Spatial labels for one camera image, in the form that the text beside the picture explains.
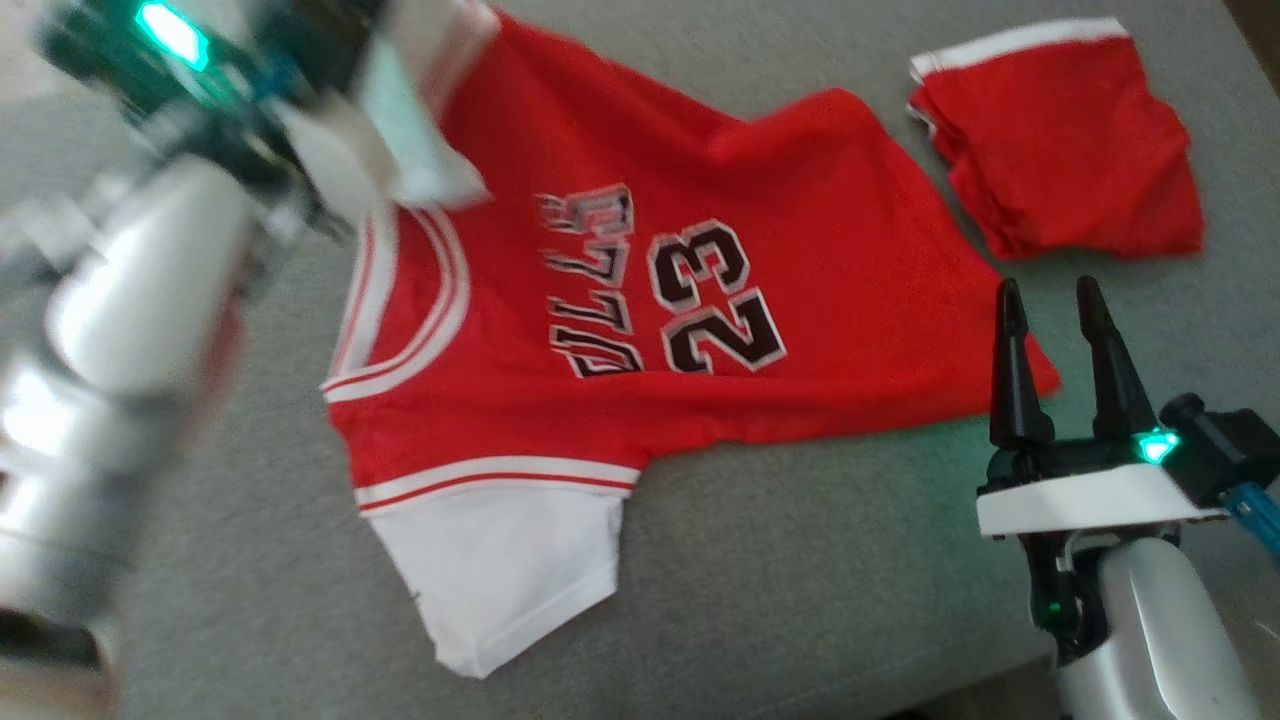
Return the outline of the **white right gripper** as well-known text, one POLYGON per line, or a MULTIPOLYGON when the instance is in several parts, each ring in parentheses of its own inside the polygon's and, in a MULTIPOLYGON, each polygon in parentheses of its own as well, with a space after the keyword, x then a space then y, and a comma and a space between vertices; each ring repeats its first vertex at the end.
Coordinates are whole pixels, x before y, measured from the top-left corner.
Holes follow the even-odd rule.
POLYGON ((989 407, 989 442, 1001 450, 977 497, 979 533, 1014 537, 1021 546, 1032 623, 1053 638, 1057 657, 1068 662, 1100 647, 1108 634, 1098 579, 1102 553, 1087 550, 1078 560, 1082 538, 1155 537, 1178 544, 1181 524, 1226 515, 1196 506, 1164 470, 1161 462, 1181 441, 1171 430, 1157 430, 1146 387, 1094 277, 1076 281, 1076 306, 1091 346, 1092 430, 1098 439, 1016 451, 1053 442, 1055 428, 1030 369, 1020 288, 1007 278, 997 292, 989 407))

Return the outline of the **red shorts with white stripe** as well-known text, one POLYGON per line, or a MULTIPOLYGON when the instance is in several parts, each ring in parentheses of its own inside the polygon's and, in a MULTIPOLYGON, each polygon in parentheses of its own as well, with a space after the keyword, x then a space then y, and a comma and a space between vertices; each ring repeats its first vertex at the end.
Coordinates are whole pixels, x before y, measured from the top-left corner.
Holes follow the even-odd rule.
POLYGON ((1202 250, 1190 137, 1112 17, 1044 20, 916 54, 908 110, 1002 261, 1202 250))

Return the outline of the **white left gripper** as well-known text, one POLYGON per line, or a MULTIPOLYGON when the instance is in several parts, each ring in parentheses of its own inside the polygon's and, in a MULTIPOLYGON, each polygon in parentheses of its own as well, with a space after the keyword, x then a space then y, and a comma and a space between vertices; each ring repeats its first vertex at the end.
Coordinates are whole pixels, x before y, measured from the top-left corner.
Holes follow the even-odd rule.
POLYGON ((301 196, 329 234, 361 223, 396 172, 356 102, 392 0, 262 0, 227 38, 177 0, 137 0, 131 22, 200 109, 207 155, 255 190, 301 196))

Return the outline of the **red basketball jersey white sleeves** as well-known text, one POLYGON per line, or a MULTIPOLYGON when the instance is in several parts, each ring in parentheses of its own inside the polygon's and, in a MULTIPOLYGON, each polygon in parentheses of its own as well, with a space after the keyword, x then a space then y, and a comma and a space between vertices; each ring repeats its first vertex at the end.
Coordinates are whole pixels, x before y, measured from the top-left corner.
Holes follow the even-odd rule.
POLYGON ((367 211, 323 386, 452 673, 617 587, 659 457, 989 404, 1000 275, 874 113, 739 119, 484 0, 401 0, 447 190, 367 211))

